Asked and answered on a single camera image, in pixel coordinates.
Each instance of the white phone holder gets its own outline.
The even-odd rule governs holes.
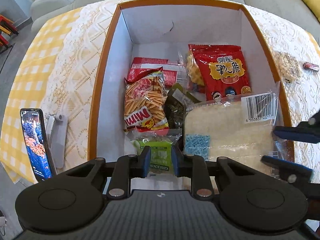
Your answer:
[[[48,146],[56,169],[64,165],[68,117],[62,114],[50,114],[46,117],[45,133]]]

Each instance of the red chair leg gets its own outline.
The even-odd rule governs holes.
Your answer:
[[[17,28],[14,27],[6,18],[4,18],[3,16],[0,16],[0,25],[4,26],[5,28],[7,28],[9,31],[11,31],[14,34],[19,34],[17,31]]]
[[[0,34],[0,41],[6,48],[8,48],[9,42],[4,37],[2,37],[1,34]]]

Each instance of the plastic wrapper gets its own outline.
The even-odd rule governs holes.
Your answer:
[[[127,80],[132,82],[140,73],[146,70],[158,69],[160,67],[163,68],[164,84],[166,88],[172,87],[175,83],[179,83],[183,87],[186,87],[188,78],[183,65],[178,61],[160,58],[135,57],[132,61]]]
[[[141,72],[127,82],[124,97],[126,130],[139,131],[168,128],[163,105],[167,99],[162,68]]]
[[[240,46],[212,45],[207,49],[190,46],[204,80],[207,100],[251,92]]]
[[[253,169],[272,175],[260,162],[273,155],[272,129],[278,94],[236,96],[195,104],[186,111],[184,151],[216,161],[219,156],[234,159]]]
[[[172,86],[164,104],[164,113],[170,129],[181,129],[183,127],[184,108],[194,103],[200,103],[200,101],[185,91],[179,83]]]
[[[279,51],[274,51],[273,57],[278,67],[279,76],[284,82],[300,83],[302,68],[295,57]]]
[[[134,133],[132,144],[140,155],[145,146],[151,147],[150,172],[154,174],[174,174],[171,150],[182,136],[181,129],[147,131]]]
[[[187,70],[188,70],[188,76],[190,77],[193,83],[199,86],[204,86],[204,81],[201,76],[200,69],[196,64],[192,51],[189,51],[187,54]]]

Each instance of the green snack package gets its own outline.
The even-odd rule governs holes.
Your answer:
[[[168,92],[167,100],[164,104],[164,114],[168,120],[170,129],[182,129],[184,107],[200,103],[189,92],[184,92],[179,83],[175,83]]]
[[[140,149],[145,146],[151,147],[150,170],[154,173],[172,173],[173,167],[171,162],[171,142],[167,141],[139,141]]]
[[[151,147],[150,171],[173,174],[171,146],[182,136],[181,129],[137,132],[131,141],[140,155],[145,146]]]

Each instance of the red chip bag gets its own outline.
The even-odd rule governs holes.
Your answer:
[[[124,122],[126,131],[139,132],[168,129],[163,105],[167,99],[163,68],[146,70],[134,80],[126,80],[124,96]]]
[[[140,73],[160,67],[163,68],[164,84],[167,88],[172,87],[175,83],[184,85],[186,82],[184,67],[178,61],[147,57],[135,57],[133,59],[127,80],[131,82]]]
[[[206,86],[207,100],[250,93],[250,82],[241,47],[212,45],[193,51]]]

